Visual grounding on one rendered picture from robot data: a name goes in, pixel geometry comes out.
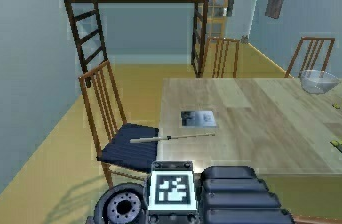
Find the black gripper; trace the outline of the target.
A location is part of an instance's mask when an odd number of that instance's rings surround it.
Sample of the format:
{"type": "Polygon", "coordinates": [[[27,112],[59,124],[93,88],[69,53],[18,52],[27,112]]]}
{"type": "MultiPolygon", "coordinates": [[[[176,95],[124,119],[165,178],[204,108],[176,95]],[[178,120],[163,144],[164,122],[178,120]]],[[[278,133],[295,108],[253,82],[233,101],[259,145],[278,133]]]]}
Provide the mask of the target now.
{"type": "Polygon", "coordinates": [[[144,187],[137,183],[118,184],[98,200],[86,224],[145,224],[144,187]]]}

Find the slim pale baseball bat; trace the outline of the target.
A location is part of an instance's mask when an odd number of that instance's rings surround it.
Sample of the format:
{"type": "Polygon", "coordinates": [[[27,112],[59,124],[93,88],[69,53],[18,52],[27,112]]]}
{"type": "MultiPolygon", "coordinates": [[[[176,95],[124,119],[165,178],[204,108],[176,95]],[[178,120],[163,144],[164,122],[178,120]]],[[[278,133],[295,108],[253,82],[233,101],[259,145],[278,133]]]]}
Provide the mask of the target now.
{"type": "Polygon", "coordinates": [[[194,137],[205,137],[205,136],[215,136],[215,133],[204,133],[204,134],[194,134],[194,135],[180,135],[180,136],[157,136],[150,138],[138,138],[138,139],[130,139],[130,143],[147,143],[147,142],[158,142],[163,140],[172,140],[172,139],[183,139],[183,138],[194,138],[194,137]]]}

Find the wooden chair with blue cushion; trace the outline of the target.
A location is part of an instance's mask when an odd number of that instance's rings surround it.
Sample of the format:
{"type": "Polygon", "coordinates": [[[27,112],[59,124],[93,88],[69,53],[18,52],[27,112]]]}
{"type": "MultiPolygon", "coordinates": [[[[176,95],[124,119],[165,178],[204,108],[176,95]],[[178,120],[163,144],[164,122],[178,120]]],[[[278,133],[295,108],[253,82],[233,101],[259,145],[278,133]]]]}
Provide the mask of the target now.
{"type": "Polygon", "coordinates": [[[140,176],[134,176],[117,172],[111,169],[112,166],[149,174],[151,164],[157,157],[156,141],[144,143],[131,143],[131,140],[139,138],[151,138],[159,136],[159,129],[156,127],[129,123],[124,112],[123,104],[119,95],[115,76],[109,60],[103,61],[100,65],[84,73],[78,78],[81,95],[83,98],[88,124],[93,139],[96,160],[101,164],[107,185],[114,186],[112,175],[127,177],[134,180],[141,180],[140,176]],[[107,82],[103,69],[106,68],[114,94],[115,102],[119,111],[121,126],[117,125],[116,116],[112,109],[111,98],[107,89],[107,82]],[[94,94],[106,132],[108,143],[102,146],[96,128],[92,106],[90,103],[86,80],[93,84],[94,94]]]}

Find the grey open book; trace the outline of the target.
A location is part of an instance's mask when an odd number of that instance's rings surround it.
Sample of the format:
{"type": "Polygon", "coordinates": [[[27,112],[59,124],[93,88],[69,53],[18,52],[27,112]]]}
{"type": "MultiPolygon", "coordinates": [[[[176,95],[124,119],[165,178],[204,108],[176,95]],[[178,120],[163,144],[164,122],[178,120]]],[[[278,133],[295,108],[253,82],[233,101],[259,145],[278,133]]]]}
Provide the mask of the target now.
{"type": "Polygon", "coordinates": [[[183,127],[210,128],[216,127],[217,123],[212,111],[182,111],[181,121],[183,127]]]}

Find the pale wooden dining table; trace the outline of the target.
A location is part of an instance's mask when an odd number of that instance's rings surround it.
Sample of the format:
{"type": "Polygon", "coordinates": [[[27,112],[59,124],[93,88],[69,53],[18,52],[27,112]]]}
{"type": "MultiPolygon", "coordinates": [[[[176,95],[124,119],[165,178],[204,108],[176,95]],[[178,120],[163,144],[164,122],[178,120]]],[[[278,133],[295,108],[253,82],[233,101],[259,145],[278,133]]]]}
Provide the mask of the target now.
{"type": "Polygon", "coordinates": [[[342,175],[342,81],[312,95],[292,78],[187,79],[163,82],[161,160],[190,160],[197,172],[213,165],[247,165],[260,174],[342,175]],[[183,127],[182,111],[214,113],[216,127],[183,127]]]}

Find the dark brown ladder shelf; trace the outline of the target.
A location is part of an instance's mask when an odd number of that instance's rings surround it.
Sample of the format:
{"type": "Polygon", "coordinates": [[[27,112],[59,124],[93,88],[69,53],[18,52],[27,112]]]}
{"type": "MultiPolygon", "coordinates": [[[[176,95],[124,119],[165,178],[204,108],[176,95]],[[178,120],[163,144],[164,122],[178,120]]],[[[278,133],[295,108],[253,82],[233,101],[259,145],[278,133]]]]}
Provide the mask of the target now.
{"type": "Polygon", "coordinates": [[[68,21],[70,24],[72,36],[74,39],[77,55],[80,66],[83,72],[87,72],[87,65],[100,53],[103,53],[105,60],[107,57],[106,43],[103,34],[101,23],[101,15],[99,10],[100,3],[191,3],[194,5],[193,12],[193,31],[192,31],[192,46],[191,46],[191,65],[195,76],[201,78],[203,76],[203,60],[204,49],[206,45],[206,27],[208,21],[208,6],[209,0],[63,0],[68,21]],[[77,3],[89,3],[93,8],[84,13],[75,15],[73,5],[77,3]],[[97,28],[81,37],[77,28],[77,22],[94,16],[97,23],[97,28]],[[100,46],[89,56],[85,56],[82,45],[98,35],[100,46]]]}

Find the wooden glass-pane door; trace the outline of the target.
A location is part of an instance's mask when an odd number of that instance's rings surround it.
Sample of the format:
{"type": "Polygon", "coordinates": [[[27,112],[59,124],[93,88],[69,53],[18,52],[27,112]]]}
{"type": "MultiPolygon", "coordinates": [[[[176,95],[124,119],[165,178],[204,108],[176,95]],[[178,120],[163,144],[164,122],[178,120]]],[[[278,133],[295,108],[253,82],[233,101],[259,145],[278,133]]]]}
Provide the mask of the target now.
{"type": "Polygon", "coordinates": [[[227,18],[233,14],[234,0],[209,0],[207,34],[214,37],[225,35],[227,18]]]}

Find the clear glass bowl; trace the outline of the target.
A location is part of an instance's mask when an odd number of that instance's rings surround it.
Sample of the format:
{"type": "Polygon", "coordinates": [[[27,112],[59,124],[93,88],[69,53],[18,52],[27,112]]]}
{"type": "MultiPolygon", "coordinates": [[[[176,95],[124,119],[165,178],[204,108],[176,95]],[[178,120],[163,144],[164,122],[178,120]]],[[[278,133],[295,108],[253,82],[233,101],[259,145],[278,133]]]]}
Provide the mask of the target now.
{"type": "Polygon", "coordinates": [[[303,70],[299,79],[302,89],[309,94],[325,94],[340,83],[338,77],[319,70],[303,70]]]}

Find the dark framed wall picture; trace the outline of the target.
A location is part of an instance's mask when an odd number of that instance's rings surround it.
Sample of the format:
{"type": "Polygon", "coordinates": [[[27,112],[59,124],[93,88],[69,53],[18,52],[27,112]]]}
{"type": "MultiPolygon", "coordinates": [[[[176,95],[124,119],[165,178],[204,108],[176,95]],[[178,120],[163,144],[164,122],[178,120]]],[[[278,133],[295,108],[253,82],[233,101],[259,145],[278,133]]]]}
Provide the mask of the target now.
{"type": "Polygon", "coordinates": [[[278,19],[284,0],[268,0],[265,15],[269,18],[278,19]]]}

